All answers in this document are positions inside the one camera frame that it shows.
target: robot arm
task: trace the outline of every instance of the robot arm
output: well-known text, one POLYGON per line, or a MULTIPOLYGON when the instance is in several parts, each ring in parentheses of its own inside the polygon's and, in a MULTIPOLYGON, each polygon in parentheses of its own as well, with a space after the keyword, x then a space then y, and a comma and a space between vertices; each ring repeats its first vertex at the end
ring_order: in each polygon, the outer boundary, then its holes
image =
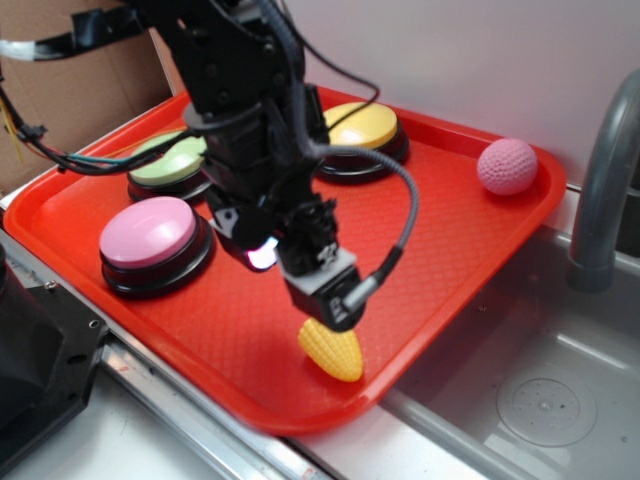
MULTIPOLYGON (((282 11, 272 0, 122 3, 107 13, 74 16, 74 32, 35 42, 39 55, 32 59, 71 56, 156 28, 191 97, 184 113, 189 133, 206 141, 202 169, 212 181, 207 202, 223 248, 256 270, 248 252, 277 241, 278 264, 293 303, 332 330, 353 328, 366 299, 398 261, 415 221, 417 189, 411 178, 375 152, 356 152, 400 173, 414 204, 401 241, 382 267, 361 281, 355 256, 338 244, 335 202, 311 189, 322 158, 336 149, 327 145, 317 91, 303 82, 302 41, 282 11)), ((0 53, 16 47, 0 44, 0 53)), ((43 132, 32 130, 23 136, 37 146, 43 132)), ((152 161, 162 147, 128 168, 152 161)), ((83 168, 81 173, 113 171, 83 168)))

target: stainless steel sink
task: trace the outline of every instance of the stainless steel sink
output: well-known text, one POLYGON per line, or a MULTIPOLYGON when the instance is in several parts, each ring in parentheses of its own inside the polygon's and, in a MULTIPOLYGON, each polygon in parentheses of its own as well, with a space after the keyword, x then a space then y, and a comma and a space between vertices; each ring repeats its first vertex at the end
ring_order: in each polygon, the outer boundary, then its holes
POLYGON ((539 230, 382 403, 489 478, 640 475, 640 267, 576 293, 569 241, 539 230))

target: faucet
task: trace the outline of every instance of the faucet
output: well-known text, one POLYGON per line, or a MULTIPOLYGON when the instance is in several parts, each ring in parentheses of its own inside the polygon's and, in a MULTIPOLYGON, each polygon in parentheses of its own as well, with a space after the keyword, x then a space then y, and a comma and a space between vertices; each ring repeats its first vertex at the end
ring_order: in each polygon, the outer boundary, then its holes
POLYGON ((629 238, 640 233, 637 211, 635 218, 624 218, 623 222, 625 210, 625 217, 634 216, 633 189, 629 187, 640 186, 632 185, 632 180, 640 184, 638 158, 640 70, 631 73, 618 88, 591 153, 569 248, 567 283, 575 290, 607 290, 613 280, 616 242, 620 237, 623 241, 619 243, 628 244, 629 238))

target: yellow corn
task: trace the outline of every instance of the yellow corn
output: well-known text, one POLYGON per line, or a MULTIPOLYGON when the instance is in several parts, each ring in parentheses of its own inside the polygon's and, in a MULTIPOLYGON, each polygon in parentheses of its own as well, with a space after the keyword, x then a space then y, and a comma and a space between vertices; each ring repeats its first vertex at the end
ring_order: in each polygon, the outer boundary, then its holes
POLYGON ((362 351, 353 330, 337 333, 315 318, 309 318, 300 329, 298 342, 309 357, 332 377, 343 382, 355 382, 362 377, 362 351))

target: pink ball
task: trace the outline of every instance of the pink ball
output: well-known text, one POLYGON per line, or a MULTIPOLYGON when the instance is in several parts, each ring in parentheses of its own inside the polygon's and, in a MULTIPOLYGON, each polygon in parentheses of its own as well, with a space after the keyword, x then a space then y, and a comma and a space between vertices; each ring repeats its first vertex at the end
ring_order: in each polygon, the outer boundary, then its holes
POLYGON ((538 172, 538 157, 522 140, 502 138, 489 145, 478 159, 478 178, 497 195, 514 195, 531 186, 538 172))

